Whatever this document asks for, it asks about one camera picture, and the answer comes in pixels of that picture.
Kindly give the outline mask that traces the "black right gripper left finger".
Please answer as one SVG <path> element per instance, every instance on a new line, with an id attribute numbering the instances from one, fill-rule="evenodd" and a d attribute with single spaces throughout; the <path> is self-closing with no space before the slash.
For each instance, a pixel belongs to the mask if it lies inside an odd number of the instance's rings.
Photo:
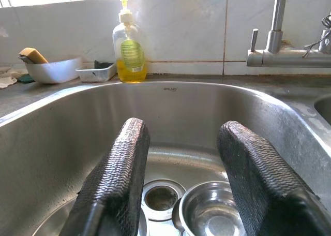
<path id="1" fill-rule="evenodd" d="M 145 122 L 129 118 L 85 179 L 61 235 L 137 235 L 150 145 Z"/>

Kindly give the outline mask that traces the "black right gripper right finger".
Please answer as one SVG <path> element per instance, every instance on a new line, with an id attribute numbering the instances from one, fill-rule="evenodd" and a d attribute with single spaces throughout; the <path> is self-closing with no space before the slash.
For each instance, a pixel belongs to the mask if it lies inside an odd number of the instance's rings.
<path id="1" fill-rule="evenodd" d="M 248 235 L 330 235 L 330 213 L 268 140 L 228 121 L 218 151 Z"/>

